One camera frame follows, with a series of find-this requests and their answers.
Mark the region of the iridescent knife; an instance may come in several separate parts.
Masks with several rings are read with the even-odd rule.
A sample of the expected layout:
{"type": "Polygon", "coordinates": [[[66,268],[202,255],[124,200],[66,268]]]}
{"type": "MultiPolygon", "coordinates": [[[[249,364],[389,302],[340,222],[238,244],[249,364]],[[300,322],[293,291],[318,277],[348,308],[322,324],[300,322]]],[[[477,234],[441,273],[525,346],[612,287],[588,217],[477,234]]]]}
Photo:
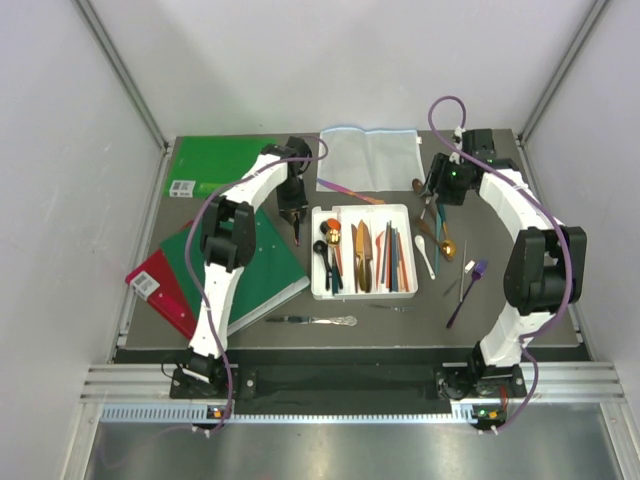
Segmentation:
{"type": "Polygon", "coordinates": [[[364,201],[364,202],[372,204],[372,205],[385,204],[384,200],[377,199],[377,198],[374,198],[374,197],[370,197],[370,196],[355,192],[355,191],[353,191],[351,189],[348,189],[348,188],[346,188],[346,187],[344,187],[342,185],[339,185],[339,184],[336,184],[336,183],[333,183],[333,182],[329,182],[329,181],[321,179],[321,178],[317,178],[316,179],[316,183],[318,185],[320,185],[320,186],[328,188],[329,190],[332,190],[332,191],[335,191],[335,192],[339,192],[339,193],[342,193],[342,194],[346,194],[348,196],[357,198],[357,199],[359,199],[361,201],[364,201]]]}
{"type": "Polygon", "coordinates": [[[294,242],[296,246],[300,246],[301,244],[300,227],[301,227],[301,219],[299,216],[295,216],[293,221],[293,229],[294,229],[294,242]]]}

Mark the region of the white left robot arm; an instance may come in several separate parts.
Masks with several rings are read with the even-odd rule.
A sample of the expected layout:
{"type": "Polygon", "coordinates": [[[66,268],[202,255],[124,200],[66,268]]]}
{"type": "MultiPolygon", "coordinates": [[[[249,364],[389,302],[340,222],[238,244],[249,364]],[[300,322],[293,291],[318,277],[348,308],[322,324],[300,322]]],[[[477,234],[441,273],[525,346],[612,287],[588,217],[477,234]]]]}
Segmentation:
{"type": "Polygon", "coordinates": [[[256,211],[277,194],[280,216],[300,241],[300,226],[308,201],[303,173],[314,160],[304,137],[286,144],[268,144],[240,179],[220,188],[205,202],[196,225],[201,226],[200,250],[204,281],[196,284],[202,301],[195,333],[189,343],[202,358],[218,359],[227,349],[227,327],[237,284],[256,251],[256,211]]]}

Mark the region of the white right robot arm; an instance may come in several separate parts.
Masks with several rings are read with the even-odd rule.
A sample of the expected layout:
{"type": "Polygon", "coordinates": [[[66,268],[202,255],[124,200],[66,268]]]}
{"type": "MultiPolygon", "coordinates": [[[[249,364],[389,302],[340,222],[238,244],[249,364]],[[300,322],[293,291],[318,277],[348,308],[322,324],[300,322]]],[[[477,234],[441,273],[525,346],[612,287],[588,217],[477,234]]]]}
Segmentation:
{"type": "Polygon", "coordinates": [[[491,130],[459,127],[452,140],[455,151],[437,154],[414,190],[438,206],[460,206],[477,193],[513,241],[503,277],[506,304],[477,346],[481,361],[466,372],[469,388],[487,396],[502,385],[501,368],[519,363],[533,336],[580,297],[587,237],[543,211],[515,163],[497,156],[491,130]]]}

